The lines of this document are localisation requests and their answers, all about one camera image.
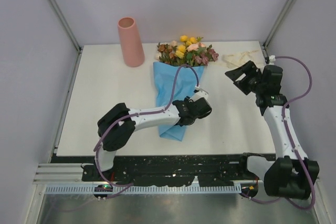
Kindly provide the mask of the cream ribbon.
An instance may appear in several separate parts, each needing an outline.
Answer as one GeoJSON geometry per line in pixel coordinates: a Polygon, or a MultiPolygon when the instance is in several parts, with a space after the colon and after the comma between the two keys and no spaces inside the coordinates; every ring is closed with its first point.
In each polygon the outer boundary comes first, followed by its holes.
{"type": "Polygon", "coordinates": [[[234,54],[222,55],[222,61],[226,63],[230,69],[238,68],[249,61],[252,61],[257,67],[263,67],[265,65],[261,50],[241,51],[234,54]]]}

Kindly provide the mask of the blue wrapping paper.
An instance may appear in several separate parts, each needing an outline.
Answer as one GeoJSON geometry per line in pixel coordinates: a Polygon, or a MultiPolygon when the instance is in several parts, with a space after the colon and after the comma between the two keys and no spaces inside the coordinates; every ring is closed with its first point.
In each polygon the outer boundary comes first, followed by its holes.
{"type": "Polygon", "coordinates": [[[153,64],[153,79],[157,90],[156,106],[167,105],[171,94],[173,100],[183,100],[194,93],[197,80],[201,79],[204,67],[182,68],[176,76],[178,67],[161,62],[153,64]]]}

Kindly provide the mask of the artificial flower bunch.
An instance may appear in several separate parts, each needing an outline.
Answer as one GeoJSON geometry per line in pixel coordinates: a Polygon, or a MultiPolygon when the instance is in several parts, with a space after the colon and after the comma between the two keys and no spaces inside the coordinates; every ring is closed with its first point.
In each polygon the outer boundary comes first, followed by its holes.
{"type": "Polygon", "coordinates": [[[158,43],[156,51],[159,62],[174,67],[184,64],[192,67],[207,66],[219,59],[219,53],[212,45],[204,44],[203,37],[183,35],[179,42],[174,40],[170,43],[158,43]]]}

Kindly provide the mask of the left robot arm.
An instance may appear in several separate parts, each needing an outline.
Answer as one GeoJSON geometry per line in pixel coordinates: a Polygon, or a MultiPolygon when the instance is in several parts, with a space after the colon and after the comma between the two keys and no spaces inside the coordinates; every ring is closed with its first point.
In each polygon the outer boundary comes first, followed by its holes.
{"type": "Polygon", "coordinates": [[[210,115],[212,107],[206,98],[175,100],[168,108],[129,109],[118,103],[97,123],[98,143],[94,147],[94,175],[101,181],[112,175],[117,150],[123,148],[131,135],[139,130],[156,126],[189,126],[197,119],[210,115]]]}

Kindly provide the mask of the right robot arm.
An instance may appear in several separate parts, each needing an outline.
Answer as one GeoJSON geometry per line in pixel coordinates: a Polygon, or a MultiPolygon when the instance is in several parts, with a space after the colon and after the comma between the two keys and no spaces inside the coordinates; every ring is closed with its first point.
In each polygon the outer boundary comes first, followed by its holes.
{"type": "Polygon", "coordinates": [[[256,95],[256,105],[269,127],[276,154],[274,162],[260,154],[245,154],[244,162],[237,167],[239,176],[249,179],[256,175],[271,197],[312,197],[320,168],[318,162],[308,158],[293,129],[289,102],[280,92],[283,69],[272,64],[259,69],[248,61],[225,75],[245,95],[256,95]]]}

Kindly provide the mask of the pink tapered vase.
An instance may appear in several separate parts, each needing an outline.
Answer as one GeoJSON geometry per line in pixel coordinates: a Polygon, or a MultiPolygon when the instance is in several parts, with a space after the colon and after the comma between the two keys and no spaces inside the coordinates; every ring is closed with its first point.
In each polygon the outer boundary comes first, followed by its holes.
{"type": "Polygon", "coordinates": [[[124,63],[138,67],[145,61],[140,33],[135,19],[124,17],[118,21],[118,33],[124,63]]]}

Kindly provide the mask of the right aluminium frame post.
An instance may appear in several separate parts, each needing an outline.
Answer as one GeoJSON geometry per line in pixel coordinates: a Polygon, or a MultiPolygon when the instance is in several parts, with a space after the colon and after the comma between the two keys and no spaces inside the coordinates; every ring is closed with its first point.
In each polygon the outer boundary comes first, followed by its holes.
{"type": "Polygon", "coordinates": [[[266,37],[266,40],[263,42],[263,48],[265,50],[268,49],[269,45],[272,42],[272,39],[276,35],[277,31],[279,30],[281,24],[284,22],[285,18],[291,11],[293,5],[295,4],[296,0],[286,0],[279,15],[277,16],[268,36],[266,37]]]}

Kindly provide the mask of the aluminium frame post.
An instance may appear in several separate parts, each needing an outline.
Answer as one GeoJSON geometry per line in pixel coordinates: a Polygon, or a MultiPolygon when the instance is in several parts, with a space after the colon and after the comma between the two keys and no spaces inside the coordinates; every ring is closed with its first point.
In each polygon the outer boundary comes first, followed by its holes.
{"type": "Polygon", "coordinates": [[[54,12],[54,14],[56,15],[56,17],[58,18],[62,28],[64,29],[67,37],[70,39],[72,45],[74,46],[75,50],[77,52],[81,52],[82,47],[80,46],[80,44],[78,43],[78,40],[76,39],[73,31],[71,30],[63,12],[61,11],[58,3],[56,0],[47,0],[48,4],[50,5],[52,11],[54,12]]]}
{"type": "Polygon", "coordinates": [[[293,5],[295,4],[296,0],[286,0],[279,15],[277,16],[268,36],[266,37],[266,40],[263,42],[263,48],[265,50],[268,49],[269,45],[272,42],[272,39],[276,35],[277,31],[279,30],[281,24],[284,22],[285,18],[291,11],[293,5]]]}

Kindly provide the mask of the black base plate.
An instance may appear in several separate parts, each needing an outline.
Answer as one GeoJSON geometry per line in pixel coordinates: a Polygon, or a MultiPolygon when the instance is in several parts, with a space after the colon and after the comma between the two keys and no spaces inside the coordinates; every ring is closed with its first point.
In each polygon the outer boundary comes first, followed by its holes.
{"type": "Polygon", "coordinates": [[[108,179],[119,185],[138,187],[189,186],[198,180],[202,187],[232,185],[236,180],[261,179],[246,168],[250,153],[217,155],[168,155],[168,156],[116,156],[113,167],[98,172],[94,157],[58,157],[54,164],[79,163],[82,181],[93,182],[108,179]]]}

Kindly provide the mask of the left aluminium frame post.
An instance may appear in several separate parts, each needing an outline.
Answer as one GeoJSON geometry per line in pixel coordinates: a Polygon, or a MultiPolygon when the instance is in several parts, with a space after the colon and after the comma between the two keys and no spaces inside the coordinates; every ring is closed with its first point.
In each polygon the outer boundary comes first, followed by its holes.
{"type": "Polygon", "coordinates": [[[62,28],[64,29],[67,37],[70,39],[72,45],[74,46],[75,50],[77,52],[81,52],[82,47],[80,46],[80,44],[78,43],[78,40],[76,39],[73,31],[71,30],[63,12],[61,11],[58,3],[56,0],[47,0],[48,4],[50,5],[52,11],[54,12],[54,14],[56,15],[56,17],[58,18],[62,28]]]}

